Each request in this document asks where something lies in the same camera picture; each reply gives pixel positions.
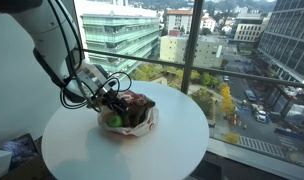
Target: white wall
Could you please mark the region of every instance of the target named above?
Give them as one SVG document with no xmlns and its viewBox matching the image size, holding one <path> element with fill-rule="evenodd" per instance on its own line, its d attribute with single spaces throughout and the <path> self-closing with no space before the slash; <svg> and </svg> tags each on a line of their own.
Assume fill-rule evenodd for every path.
<svg viewBox="0 0 304 180">
<path fill-rule="evenodd" d="M 0 143 L 30 132 L 40 137 L 60 106 L 59 88 L 35 60 L 30 36 L 0 15 Z"/>
</svg>

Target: window ledge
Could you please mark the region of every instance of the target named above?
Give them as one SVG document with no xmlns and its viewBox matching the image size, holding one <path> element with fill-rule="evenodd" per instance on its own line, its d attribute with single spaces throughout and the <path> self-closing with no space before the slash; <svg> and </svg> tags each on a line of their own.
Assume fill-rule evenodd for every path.
<svg viewBox="0 0 304 180">
<path fill-rule="evenodd" d="M 304 179 L 304 168 L 213 138 L 207 151 L 286 179 Z"/>
</svg>

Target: rooftop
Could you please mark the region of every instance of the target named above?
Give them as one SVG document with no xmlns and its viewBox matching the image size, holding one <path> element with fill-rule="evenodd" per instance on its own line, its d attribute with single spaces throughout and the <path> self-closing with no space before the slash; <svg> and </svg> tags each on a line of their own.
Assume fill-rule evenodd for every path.
<svg viewBox="0 0 304 180">
<path fill-rule="evenodd" d="M 193 11 L 190 10 L 172 10 L 167 12 L 168 15 L 191 15 L 193 14 Z"/>
<path fill-rule="evenodd" d="M 212 17 L 204 17 L 204 16 L 202 17 L 202 21 L 206 21 L 208 19 L 210 19 L 212 21 L 215 21 Z"/>
</svg>

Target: crosswalk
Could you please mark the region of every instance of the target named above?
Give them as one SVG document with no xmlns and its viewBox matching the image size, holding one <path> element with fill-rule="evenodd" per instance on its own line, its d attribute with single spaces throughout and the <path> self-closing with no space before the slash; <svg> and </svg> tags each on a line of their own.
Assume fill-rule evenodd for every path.
<svg viewBox="0 0 304 180">
<path fill-rule="evenodd" d="M 284 147 L 288 147 L 288 148 L 291 148 L 293 150 L 298 150 L 291 139 L 287 138 L 287 137 L 283 137 L 283 136 L 279 136 L 279 140 L 281 142 L 281 144 L 284 146 Z"/>
<path fill-rule="evenodd" d="M 240 136 L 239 145 L 281 158 L 286 158 L 285 154 L 282 152 L 283 147 L 259 141 L 256 139 Z"/>
</svg>

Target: white building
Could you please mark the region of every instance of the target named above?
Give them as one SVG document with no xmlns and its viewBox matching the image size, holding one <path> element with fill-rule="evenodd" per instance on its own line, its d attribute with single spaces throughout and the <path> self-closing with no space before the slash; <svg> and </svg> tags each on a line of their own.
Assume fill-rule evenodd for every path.
<svg viewBox="0 0 304 180">
<path fill-rule="evenodd" d="M 184 62 L 184 53 L 188 36 L 161 37 L 160 60 Z M 219 68 L 228 41 L 211 36 L 199 36 L 194 55 L 194 65 Z"/>
<path fill-rule="evenodd" d="M 239 42 L 255 42 L 265 30 L 269 17 L 261 14 L 240 13 L 235 18 L 230 37 Z"/>
<path fill-rule="evenodd" d="M 211 32 L 213 32 L 215 24 L 216 24 L 216 22 L 213 18 L 206 17 L 206 16 L 202 17 L 201 25 L 203 28 L 209 28 L 211 30 Z"/>
<path fill-rule="evenodd" d="M 225 34 L 231 34 L 232 27 L 231 26 L 223 26 L 222 31 L 224 31 Z"/>
<path fill-rule="evenodd" d="M 184 28 L 184 33 L 190 31 L 193 11 L 189 10 L 172 10 L 167 13 L 167 28 L 172 29 Z"/>
</svg>

